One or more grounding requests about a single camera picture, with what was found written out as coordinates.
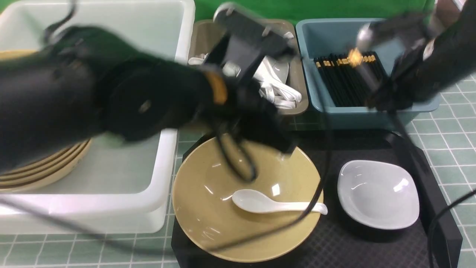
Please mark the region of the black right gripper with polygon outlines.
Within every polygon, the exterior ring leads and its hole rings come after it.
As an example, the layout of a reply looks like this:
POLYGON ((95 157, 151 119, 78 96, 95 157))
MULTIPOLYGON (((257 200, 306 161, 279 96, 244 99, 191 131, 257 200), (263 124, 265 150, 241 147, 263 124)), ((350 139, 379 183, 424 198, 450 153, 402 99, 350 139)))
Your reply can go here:
POLYGON ((435 37, 427 24, 428 13, 401 13, 387 18, 372 18, 363 25, 355 40, 361 54, 375 51, 382 61, 385 73, 377 78, 379 87, 370 92, 365 107, 379 112, 432 112, 439 107, 439 97, 431 93, 418 99, 414 83, 404 85, 403 79, 423 62, 423 51, 435 37))

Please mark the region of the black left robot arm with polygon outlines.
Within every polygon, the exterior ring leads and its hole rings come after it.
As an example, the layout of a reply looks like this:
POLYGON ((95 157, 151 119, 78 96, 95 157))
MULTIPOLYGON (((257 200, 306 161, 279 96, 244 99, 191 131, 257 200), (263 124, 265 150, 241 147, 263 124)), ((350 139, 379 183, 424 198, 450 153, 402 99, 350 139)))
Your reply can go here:
POLYGON ((292 154, 293 138, 277 107, 260 95, 254 78, 265 56, 296 56, 277 29, 233 2, 221 4, 213 22, 225 34, 204 63, 186 66, 136 49, 97 26, 70 26, 76 11, 44 31, 43 48, 1 61, 1 172, 111 133, 126 142, 165 129, 209 127, 231 170, 221 135, 238 148, 243 140, 292 154))

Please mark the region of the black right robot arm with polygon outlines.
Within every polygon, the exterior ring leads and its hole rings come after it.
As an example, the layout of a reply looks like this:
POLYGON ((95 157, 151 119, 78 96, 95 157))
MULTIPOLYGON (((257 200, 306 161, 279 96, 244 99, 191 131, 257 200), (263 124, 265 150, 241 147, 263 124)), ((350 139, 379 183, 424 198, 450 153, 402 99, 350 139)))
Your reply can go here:
POLYGON ((366 106, 378 111, 407 109, 474 73, 475 10, 476 2, 468 0, 458 19, 439 35, 426 25, 427 12, 405 12, 364 25, 347 59, 371 90, 366 106), (405 49, 391 75, 378 82, 363 66, 363 52, 393 39, 405 49))

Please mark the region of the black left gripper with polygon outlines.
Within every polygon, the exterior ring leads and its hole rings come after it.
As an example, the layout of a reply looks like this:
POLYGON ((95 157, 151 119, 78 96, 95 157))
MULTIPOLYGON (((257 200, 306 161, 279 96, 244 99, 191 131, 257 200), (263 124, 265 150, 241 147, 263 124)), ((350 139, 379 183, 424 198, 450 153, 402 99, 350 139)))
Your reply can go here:
POLYGON ((296 48, 279 29, 235 2, 219 5, 213 22, 224 29, 224 35, 206 56, 204 67, 221 71, 231 63, 239 68, 236 77, 225 77, 230 84, 226 102, 231 108, 229 115, 243 119, 232 132, 239 138, 291 154, 296 143, 283 129, 277 107, 260 95, 260 84, 254 75, 266 56, 290 61, 297 55, 296 48))

